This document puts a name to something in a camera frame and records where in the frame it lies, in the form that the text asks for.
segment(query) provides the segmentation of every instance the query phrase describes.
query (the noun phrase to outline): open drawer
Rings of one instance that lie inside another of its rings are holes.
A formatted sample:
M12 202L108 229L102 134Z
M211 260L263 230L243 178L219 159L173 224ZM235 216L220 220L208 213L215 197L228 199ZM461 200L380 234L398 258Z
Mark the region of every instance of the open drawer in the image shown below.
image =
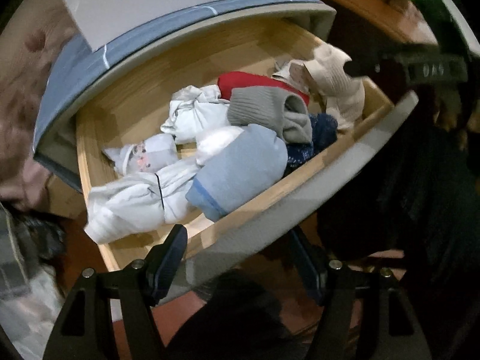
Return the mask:
M77 114L78 162L85 200L93 186L117 178L101 149L137 143L159 133L169 114L172 93L187 85L216 83L217 77L228 71L270 75L276 57L312 59L313 49L321 42L285 19L254 17L210 28L129 71ZM163 302L262 250L314 212L373 157L416 104L412 93L394 108L371 80L365 79L364 86L363 121L349 134L218 222L210 222L199 211L183 221L189 232L186 258ZM314 101L309 108L319 111ZM380 135L372 135L376 128ZM355 150L356 155L349 155ZM195 146L178 146L178 151L182 156L192 155ZM133 259L145 257L172 226L100 245L107 268L121 269Z

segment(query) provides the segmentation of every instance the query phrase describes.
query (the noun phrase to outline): light blue sock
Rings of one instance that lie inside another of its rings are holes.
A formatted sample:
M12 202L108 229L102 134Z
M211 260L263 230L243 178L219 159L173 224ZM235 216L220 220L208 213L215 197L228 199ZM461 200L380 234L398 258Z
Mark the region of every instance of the light blue sock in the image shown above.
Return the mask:
M186 198L216 222L279 181L287 158L274 131L250 124L197 173Z

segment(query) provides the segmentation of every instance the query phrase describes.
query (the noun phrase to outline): metal bolt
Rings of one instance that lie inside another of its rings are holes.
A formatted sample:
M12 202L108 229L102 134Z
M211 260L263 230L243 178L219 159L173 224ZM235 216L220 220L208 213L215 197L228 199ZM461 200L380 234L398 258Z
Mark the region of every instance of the metal bolt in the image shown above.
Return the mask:
M342 264L342 261L339 261L337 259L331 259L330 262L328 263L328 266L338 271L339 269L342 269L343 264Z
M131 267L132 267L133 269L140 269L140 268L142 268L144 265L145 265L145 260L143 260L143 259L134 259L134 260L131 262Z
M389 278L391 275L393 275L392 271L388 268L382 268L380 270L380 274L384 277L384 278Z
M82 276L84 278L91 278L93 274L95 273L95 269L93 268L85 268L82 272Z

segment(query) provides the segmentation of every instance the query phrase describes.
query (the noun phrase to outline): white cloth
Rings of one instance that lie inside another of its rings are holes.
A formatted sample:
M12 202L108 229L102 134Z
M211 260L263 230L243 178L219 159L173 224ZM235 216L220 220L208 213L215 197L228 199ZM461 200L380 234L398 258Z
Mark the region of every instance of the white cloth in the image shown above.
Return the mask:
M292 59L280 68L278 72L272 74L272 78L282 81L292 88L308 95L309 88L303 75L303 64L305 62L306 61L302 61L301 59Z
M172 95L169 118L160 127L175 136L177 145L195 142L196 135L206 129L229 126L229 101L220 99L220 88L189 85Z
M179 160L170 134L157 134L136 145L105 148L103 153L114 163L115 171L125 176L135 172L155 173Z
M322 95L326 113L338 122L339 130L347 130L362 116L365 105L365 89L361 79L347 75L343 66L351 58L342 50L323 43L313 51L314 59L307 61L307 68Z
M219 154L230 145L241 133L243 128L238 126L225 126L215 130L205 130L197 135L197 164L204 166L212 157Z
M156 174L161 195L157 176L152 173L137 172L93 187L88 195L85 233L97 244L104 244L155 230L164 223L177 223L192 208L185 194L199 170L194 157L160 169Z

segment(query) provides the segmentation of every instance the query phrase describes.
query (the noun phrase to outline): black elastic band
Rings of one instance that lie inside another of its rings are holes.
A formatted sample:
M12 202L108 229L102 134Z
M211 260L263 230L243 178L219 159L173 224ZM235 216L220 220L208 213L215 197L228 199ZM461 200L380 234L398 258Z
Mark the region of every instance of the black elastic band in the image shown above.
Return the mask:
M154 175L157 176L158 189L160 190L160 199L162 199L162 207L163 207L163 211L165 211L165 204L163 204L162 187L160 186L160 177L158 177L157 173L154 173Z

